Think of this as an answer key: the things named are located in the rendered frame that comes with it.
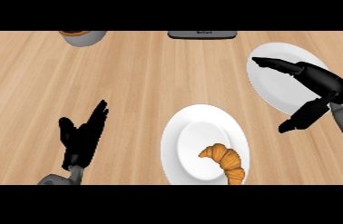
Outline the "dark grey flat appliance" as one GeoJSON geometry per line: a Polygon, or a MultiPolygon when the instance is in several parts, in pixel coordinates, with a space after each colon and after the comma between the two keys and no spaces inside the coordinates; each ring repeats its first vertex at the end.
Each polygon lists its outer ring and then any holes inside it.
{"type": "Polygon", "coordinates": [[[169,31],[167,35],[173,39],[216,40],[235,38],[237,31],[169,31]]]}

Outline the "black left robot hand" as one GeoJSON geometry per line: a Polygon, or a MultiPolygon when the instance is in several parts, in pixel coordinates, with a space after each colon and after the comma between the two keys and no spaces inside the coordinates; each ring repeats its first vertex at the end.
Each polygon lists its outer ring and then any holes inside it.
{"type": "Polygon", "coordinates": [[[108,103],[102,100],[93,109],[89,120],[79,127],[67,117],[59,119],[61,142],[65,146],[62,163],[65,170],[70,170],[71,166],[86,168],[90,165],[107,118],[108,103]]]}

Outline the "grey cup with brown contents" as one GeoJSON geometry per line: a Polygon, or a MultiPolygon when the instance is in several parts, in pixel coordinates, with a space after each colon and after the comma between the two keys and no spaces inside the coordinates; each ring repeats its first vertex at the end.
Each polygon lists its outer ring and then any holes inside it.
{"type": "Polygon", "coordinates": [[[85,47],[96,44],[105,37],[107,31],[80,31],[70,33],[61,31],[65,41],[76,47],[85,47]]]}

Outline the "plain white plate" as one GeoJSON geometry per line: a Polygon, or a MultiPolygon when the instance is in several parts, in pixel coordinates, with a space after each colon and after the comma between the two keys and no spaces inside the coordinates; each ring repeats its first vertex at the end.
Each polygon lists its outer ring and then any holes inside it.
{"type": "Polygon", "coordinates": [[[320,95],[287,73],[260,67],[252,60],[253,57],[277,58],[292,63],[308,62],[324,69],[329,67],[314,53],[293,44],[266,43],[252,51],[247,60],[252,87],[271,106],[293,115],[302,105],[320,98],[320,95]]]}

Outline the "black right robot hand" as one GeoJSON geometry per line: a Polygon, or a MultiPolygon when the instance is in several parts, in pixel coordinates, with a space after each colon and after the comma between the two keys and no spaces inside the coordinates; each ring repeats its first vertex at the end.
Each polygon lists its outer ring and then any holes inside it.
{"type": "Polygon", "coordinates": [[[278,126],[278,132],[305,130],[329,112],[329,104],[343,104],[343,78],[318,65],[306,62],[292,63],[277,58],[253,57],[260,67],[287,73],[320,98],[306,102],[278,126]]]}

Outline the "white plate with raised centre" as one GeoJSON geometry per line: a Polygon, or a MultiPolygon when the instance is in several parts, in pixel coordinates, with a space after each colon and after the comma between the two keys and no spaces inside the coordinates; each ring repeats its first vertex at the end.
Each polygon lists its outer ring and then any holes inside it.
{"type": "Polygon", "coordinates": [[[219,164],[198,154],[215,143],[234,149],[250,172],[250,145],[232,116],[216,106],[194,104],[170,118],[161,138],[161,164],[172,184],[226,185],[219,164]]]}

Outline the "golden brown croissant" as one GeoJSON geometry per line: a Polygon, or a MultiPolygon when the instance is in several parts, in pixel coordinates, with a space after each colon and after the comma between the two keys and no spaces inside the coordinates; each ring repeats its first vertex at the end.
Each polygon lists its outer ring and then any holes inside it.
{"type": "Polygon", "coordinates": [[[221,166],[229,185],[241,185],[246,170],[241,167],[241,158],[234,149],[221,143],[207,146],[198,154],[200,158],[210,158],[221,166]]]}

